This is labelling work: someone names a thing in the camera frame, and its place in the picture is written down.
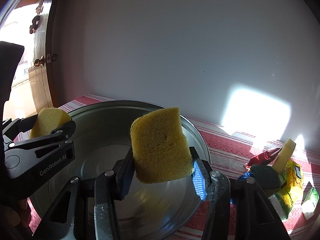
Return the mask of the yellow snack packet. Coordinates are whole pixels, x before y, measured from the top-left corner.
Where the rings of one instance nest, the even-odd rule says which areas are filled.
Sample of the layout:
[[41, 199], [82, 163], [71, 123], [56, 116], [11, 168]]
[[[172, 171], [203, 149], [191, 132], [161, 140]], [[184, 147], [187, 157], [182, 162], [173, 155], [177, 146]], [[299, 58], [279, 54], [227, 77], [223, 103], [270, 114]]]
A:
[[269, 197], [269, 201], [282, 221], [287, 220], [296, 201], [303, 196], [303, 170], [296, 162], [289, 160], [280, 174], [285, 178], [284, 186]]

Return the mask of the brass door knob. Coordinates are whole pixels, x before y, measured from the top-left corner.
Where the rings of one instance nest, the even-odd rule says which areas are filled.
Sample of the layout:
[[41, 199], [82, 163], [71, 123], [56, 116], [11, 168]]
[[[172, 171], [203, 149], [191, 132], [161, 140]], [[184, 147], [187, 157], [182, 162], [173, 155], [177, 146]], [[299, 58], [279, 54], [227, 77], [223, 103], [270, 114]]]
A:
[[42, 55], [40, 58], [34, 60], [34, 67], [44, 66], [46, 64], [46, 58]]

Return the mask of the yellow sponge piece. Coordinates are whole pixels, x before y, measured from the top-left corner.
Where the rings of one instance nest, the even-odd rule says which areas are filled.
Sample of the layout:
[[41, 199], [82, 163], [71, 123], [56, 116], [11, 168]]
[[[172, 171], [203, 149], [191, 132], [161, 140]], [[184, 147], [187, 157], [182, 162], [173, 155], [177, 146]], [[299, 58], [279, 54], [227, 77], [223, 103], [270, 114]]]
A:
[[49, 135], [54, 129], [71, 121], [65, 111], [58, 108], [44, 108], [38, 114], [30, 132], [30, 139]]
[[162, 183], [192, 174], [193, 159], [178, 107], [138, 117], [131, 125], [130, 136], [136, 176], [141, 182]]

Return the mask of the yellow green scouring sponge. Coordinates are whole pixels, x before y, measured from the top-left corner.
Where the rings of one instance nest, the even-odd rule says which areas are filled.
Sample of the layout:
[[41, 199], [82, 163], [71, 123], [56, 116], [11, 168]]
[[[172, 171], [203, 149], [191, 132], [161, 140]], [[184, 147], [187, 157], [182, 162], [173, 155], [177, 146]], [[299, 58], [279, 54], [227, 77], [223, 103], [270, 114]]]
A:
[[291, 158], [296, 147], [296, 143], [291, 139], [287, 139], [279, 154], [277, 155], [276, 161], [273, 163], [272, 168], [277, 172], [281, 173], [286, 167], [287, 162]]

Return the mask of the round metal basin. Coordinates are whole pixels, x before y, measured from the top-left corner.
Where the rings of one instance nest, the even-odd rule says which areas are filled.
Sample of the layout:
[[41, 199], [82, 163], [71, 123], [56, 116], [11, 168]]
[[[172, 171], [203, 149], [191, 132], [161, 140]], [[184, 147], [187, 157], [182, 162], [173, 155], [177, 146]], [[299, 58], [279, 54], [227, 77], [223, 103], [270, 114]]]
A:
[[136, 176], [116, 188], [131, 155], [133, 121], [157, 105], [109, 101], [71, 112], [75, 160], [31, 197], [42, 217], [35, 239], [167, 239], [198, 209], [191, 177], [157, 184]]

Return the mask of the green topped scouring sponge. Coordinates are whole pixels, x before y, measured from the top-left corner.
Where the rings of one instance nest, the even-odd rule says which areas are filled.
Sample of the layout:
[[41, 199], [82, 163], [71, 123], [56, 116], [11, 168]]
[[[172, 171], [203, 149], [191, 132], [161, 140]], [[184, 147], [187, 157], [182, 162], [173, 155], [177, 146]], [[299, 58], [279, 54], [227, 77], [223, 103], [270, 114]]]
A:
[[275, 190], [280, 188], [279, 174], [267, 165], [252, 165], [250, 171], [260, 187], [264, 190]]

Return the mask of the wooden door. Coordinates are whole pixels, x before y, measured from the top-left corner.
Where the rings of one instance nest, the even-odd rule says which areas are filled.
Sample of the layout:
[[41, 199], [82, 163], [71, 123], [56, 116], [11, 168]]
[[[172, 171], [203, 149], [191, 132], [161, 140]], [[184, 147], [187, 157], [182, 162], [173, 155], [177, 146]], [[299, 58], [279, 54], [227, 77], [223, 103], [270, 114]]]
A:
[[[54, 15], [58, 0], [8, 0], [2, 12], [1, 41], [24, 46], [9, 100], [4, 104], [3, 119], [25, 118], [41, 109], [56, 107], [52, 52]], [[34, 67], [41, 56], [46, 64]]]

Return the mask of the red foil snack packet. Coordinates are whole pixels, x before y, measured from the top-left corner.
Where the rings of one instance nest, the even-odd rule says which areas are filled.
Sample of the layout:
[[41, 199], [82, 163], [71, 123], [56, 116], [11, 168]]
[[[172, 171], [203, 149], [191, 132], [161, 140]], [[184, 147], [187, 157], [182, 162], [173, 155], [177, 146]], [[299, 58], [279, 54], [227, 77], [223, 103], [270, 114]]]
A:
[[276, 159], [277, 155], [281, 150], [281, 147], [269, 148], [253, 156], [246, 164], [246, 167], [251, 168], [252, 165], [268, 165], [272, 161], [274, 161], [274, 159]]

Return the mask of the green tissue pack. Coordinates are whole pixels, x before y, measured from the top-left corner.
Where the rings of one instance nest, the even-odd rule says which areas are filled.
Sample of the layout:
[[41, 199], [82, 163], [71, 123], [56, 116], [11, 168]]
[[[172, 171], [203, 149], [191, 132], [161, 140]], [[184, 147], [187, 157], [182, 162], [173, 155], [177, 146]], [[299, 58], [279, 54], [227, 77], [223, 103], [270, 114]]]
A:
[[309, 220], [314, 216], [318, 201], [319, 201], [318, 191], [312, 185], [312, 183], [308, 181], [306, 188], [303, 192], [303, 201], [301, 204], [302, 214], [305, 220]]

